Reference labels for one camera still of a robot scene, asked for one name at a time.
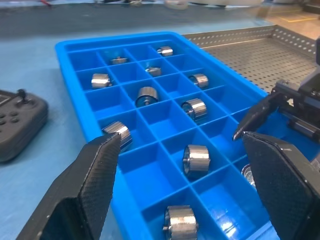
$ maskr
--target metal bearing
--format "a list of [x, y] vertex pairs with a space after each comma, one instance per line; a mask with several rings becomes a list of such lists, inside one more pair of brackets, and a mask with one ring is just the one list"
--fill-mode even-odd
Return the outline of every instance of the metal bearing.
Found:
[[129, 129], [120, 121], [115, 121], [109, 126], [105, 127], [102, 131], [107, 134], [119, 133], [121, 135], [121, 152], [126, 151], [132, 143], [132, 137]]
[[139, 107], [157, 103], [158, 101], [159, 99], [158, 99], [157, 90], [155, 90], [153, 87], [145, 86], [140, 88], [138, 97], [136, 98], [136, 101], [135, 101], [135, 105], [137, 106], [137, 108], [139, 108]]
[[245, 179], [250, 183], [251, 186], [256, 188], [256, 184], [255, 184], [254, 176], [252, 175], [250, 164], [247, 164], [242, 168], [241, 174], [245, 177]]
[[142, 5], [142, 0], [129, 0], [130, 6], [140, 7]]
[[153, 77], [158, 77], [158, 76], [161, 75], [161, 68], [160, 67], [152, 67], [152, 66], [150, 66], [145, 71], [147, 73], [149, 73]]
[[162, 46], [156, 52], [164, 57], [172, 56], [174, 54], [173, 49], [169, 46]]
[[108, 74], [95, 73], [92, 75], [91, 85], [93, 88], [106, 88], [112, 86]]
[[182, 162], [187, 177], [202, 177], [209, 171], [209, 151], [206, 146], [189, 144], [184, 149]]
[[185, 101], [181, 105], [183, 111], [196, 123], [207, 116], [207, 107], [199, 98]]
[[115, 59], [112, 59], [111, 60], [111, 63], [113, 65], [116, 65], [116, 64], [125, 64], [126, 62], [128, 62], [128, 58], [127, 57], [120, 57], [120, 56], [117, 56]]
[[167, 240], [197, 240], [199, 225], [189, 205], [168, 206], [163, 231]]
[[206, 89], [209, 86], [209, 79], [202, 73], [191, 75], [189, 79], [200, 89]]

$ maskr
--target black remote control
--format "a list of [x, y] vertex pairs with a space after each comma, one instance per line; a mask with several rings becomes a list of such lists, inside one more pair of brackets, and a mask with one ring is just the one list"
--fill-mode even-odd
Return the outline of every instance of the black remote control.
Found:
[[48, 104], [19, 89], [0, 90], [0, 162], [17, 156], [48, 119]]

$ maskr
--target light blue table surface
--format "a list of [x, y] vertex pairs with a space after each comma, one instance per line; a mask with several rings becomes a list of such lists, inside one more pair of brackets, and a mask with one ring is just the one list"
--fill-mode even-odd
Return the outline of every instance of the light blue table surface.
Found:
[[[0, 89], [23, 88], [49, 104], [48, 123], [13, 161], [0, 164], [0, 239], [15, 239], [52, 181], [85, 144], [56, 58], [55, 44], [79, 38], [266, 26], [248, 9], [73, 4], [0, 10]], [[101, 239], [120, 239], [109, 211]]]

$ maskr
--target metal spool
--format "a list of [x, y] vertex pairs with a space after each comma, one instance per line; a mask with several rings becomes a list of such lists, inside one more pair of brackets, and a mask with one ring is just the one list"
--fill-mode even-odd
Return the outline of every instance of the metal spool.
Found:
[[129, 0], [128, 3], [133, 7], [140, 7], [142, 5], [142, 0]]
[[160, 47], [156, 52], [164, 57], [172, 56], [174, 54], [174, 50], [169, 46]]
[[256, 188], [256, 184], [255, 184], [254, 176], [252, 175], [250, 164], [247, 164], [242, 168], [241, 174], [254, 188]]
[[161, 68], [160, 67], [148, 67], [145, 70], [147, 73], [149, 73], [153, 77], [158, 77], [161, 75]]
[[202, 73], [191, 75], [189, 79], [200, 89], [206, 89], [209, 86], [209, 79]]
[[111, 60], [112, 65], [125, 64], [126, 62], [128, 62], [128, 58], [127, 57], [120, 57], [120, 56]]
[[108, 74], [95, 73], [92, 75], [91, 86], [93, 88], [106, 88], [112, 86], [112, 82]]
[[181, 105], [183, 111], [196, 123], [207, 116], [207, 107], [199, 98], [185, 101]]
[[202, 177], [209, 171], [209, 151], [206, 146], [189, 144], [184, 149], [182, 162], [187, 177]]
[[153, 87], [145, 86], [140, 88], [135, 105], [137, 108], [157, 103], [159, 101], [157, 90]]
[[168, 206], [163, 231], [167, 240], [197, 240], [198, 223], [189, 205]]
[[108, 134], [119, 133], [121, 135], [121, 152], [126, 151], [132, 144], [132, 137], [129, 129], [120, 121], [115, 121], [109, 126], [105, 127], [102, 131]]

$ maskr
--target ice cube tray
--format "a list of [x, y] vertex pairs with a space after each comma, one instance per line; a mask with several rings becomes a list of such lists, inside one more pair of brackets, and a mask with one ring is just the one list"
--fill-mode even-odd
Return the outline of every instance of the ice cube tray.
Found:
[[[173, 48], [163, 57], [157, 49]], [[250, 106], [266, 95], [219, 60], [173, 32], [71, 40], [56, 46], [61, 71], [87, 141], [121, 121], [133, 144], [120, 154], [111, 207], [125, 239], [164, 240], [164, 213], [170, 205], [190, 205], [199, 223], [199, 240], [278, 239], [256, 190], [241, 175], [248, 163], [241, 140], [232, 142], [237, 124]], [[111, 65], [116, 57], [127, 63]], [[145, 69], [161, 67], [152, 77]], [[94, 73], [109, 74], [113, 86], [91, 87]], [[201, 90], [188, 79], [205, 74]], [[159, 102], [137, 108], [141, 87], [153, 87]], [[207, 106], [207, 118], [195, 124], [181, 109], [194, 98]], [[261, 133], [293, 143], [307, 156], [317, 144], [286, 127], [286, 118], [270, 116]], [[206, 145], [208, 175], [189, 180], [183, 174], [186, 145]]]

